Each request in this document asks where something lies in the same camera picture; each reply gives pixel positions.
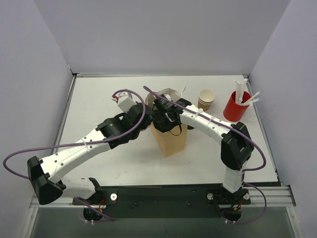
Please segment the stack of paper cups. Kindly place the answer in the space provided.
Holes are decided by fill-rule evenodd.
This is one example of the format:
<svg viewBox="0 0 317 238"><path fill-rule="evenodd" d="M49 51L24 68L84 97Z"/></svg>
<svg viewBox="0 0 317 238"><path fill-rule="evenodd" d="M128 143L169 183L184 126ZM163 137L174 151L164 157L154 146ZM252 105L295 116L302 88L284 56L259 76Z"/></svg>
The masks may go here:
<svg viewBox="0 0 317 238"><path fill-rule="evenodd" d="M212 90L204 89L199 93L198 108L204 112L209 110L215 100L215 93Z"/></svg>

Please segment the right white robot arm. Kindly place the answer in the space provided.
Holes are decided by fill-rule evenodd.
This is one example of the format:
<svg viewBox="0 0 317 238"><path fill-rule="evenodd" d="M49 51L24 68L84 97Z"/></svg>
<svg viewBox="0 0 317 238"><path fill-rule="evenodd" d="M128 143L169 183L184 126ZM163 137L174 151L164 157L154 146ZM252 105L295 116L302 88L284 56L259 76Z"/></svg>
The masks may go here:
<svg viewBox="0 0 317 238"><path fill-rule="evenodd" d="M214 139L220 145L220 159L226 167L222 186L230 193L242 188L246 164L254 150L245 124L214 118L183 98L173 103L149 95L146 105L153 110L156 130L165 133L187 125Z"/></svg>

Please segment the brown paper bag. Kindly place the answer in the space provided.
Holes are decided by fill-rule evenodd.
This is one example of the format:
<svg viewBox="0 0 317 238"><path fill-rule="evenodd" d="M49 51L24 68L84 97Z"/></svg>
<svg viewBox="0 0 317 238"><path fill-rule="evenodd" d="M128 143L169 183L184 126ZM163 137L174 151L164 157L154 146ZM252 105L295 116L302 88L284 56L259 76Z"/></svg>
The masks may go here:
<svg viewBox="0 0 317 238"><path fill-rule="evenodd" d="M164 95L167 99L176 102L178 99L182 98L182 93L185 89L186 88L179 93L171 88L166 88L156 93ZM171 131L164 133L157 130L153 124L151 124L150 129L165 157L172 156L185 149L188 130L187 125L182 124L180 127L177 125L172 128Z"/></svg>

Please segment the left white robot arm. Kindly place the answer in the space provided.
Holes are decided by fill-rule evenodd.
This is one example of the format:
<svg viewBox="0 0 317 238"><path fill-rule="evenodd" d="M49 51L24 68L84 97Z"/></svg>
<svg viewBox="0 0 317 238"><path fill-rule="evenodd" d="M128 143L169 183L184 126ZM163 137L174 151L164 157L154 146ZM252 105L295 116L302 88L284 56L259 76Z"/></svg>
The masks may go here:
<svg viewBox="0 0 317 238"><path fill-rule="evenodd" d="M128 112L105 119L78 146L42 159L30 158L28 177L38 202L47 205L62 196L70 196L98 203L103 192L96 179L72 179L66 174L90 158L136 139L151 124L151 114L149 106L137 103Z"/></svg>

